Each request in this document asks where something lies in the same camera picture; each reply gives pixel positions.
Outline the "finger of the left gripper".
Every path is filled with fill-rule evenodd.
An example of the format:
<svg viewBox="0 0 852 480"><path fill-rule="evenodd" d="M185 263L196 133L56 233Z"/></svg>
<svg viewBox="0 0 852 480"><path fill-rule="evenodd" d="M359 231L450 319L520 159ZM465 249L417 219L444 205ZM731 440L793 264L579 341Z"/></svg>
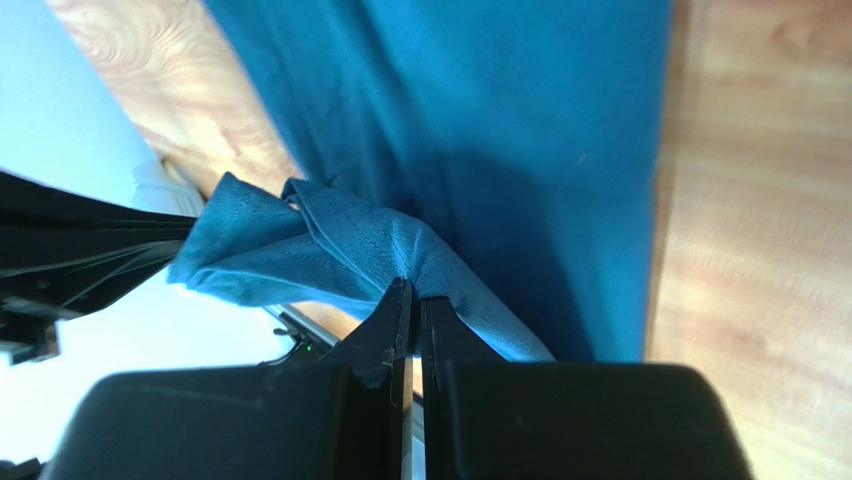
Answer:
<svg viewBox="0 0 852 480"><path fill-rule="evenodd" d="M1 176L1 308L74 319L163 270L195 218L144 212Z"/></svg>

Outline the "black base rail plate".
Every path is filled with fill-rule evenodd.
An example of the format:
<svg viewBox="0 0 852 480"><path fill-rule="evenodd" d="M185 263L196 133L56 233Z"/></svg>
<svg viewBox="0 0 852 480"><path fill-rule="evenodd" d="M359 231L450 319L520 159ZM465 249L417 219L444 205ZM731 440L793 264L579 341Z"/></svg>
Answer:
<svg viewBox="0 0 852 480"><path fill-rule="evenodd" d="M362 323L335 307L317 302L273 305L264 307L264 310L279 322L279 326L273 328L273 333L289 337L294 342L284 359L297 354L319 358ZM412 377L412 433L416 440L425 443L422 361L419 358L412 362Z"/></svg>

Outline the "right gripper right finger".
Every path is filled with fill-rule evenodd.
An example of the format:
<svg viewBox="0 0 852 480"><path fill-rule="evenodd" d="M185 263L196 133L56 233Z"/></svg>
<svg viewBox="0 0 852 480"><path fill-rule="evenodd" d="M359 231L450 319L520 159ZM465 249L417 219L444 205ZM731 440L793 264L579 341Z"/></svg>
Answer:
<svg viewBox="0 0 852 480"><path fill-rule="evenodd" d="M420 305L430 479L747 479L722 402L666 364L509 362Z"/></svg>

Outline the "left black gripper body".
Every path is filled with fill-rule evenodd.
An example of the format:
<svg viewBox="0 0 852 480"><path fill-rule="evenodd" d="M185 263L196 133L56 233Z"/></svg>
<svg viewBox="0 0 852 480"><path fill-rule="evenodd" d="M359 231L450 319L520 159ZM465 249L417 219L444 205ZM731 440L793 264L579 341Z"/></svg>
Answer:
<svg viewBox="0 0 852 480"><path fill-rule="evenodd" d="M1 353L9 365L59 356L56 319L2 311Z"/></svg>

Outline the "teal blue t shirt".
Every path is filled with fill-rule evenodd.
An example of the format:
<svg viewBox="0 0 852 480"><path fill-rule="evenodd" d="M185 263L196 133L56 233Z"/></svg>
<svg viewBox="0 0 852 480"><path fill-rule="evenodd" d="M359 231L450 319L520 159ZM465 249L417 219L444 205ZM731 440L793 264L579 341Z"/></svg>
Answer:
<svg viewBox="0 0 852 480"><path fill-rule="evenodd" d="M396 278L515 361L638 362L667 1L211 1L304 172L224 176L169 281L363 319Z"/></svg>

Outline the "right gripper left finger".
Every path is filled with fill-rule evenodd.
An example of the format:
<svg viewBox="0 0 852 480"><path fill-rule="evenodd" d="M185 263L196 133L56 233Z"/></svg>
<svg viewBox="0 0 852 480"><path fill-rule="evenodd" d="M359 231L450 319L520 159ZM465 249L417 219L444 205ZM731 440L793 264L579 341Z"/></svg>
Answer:
<svg viewBox="0 0 852 480"><path fill-rule="evenodd" d="M131 372L75 411L46 479L408 479L413 288L322 358Z"/></svg>

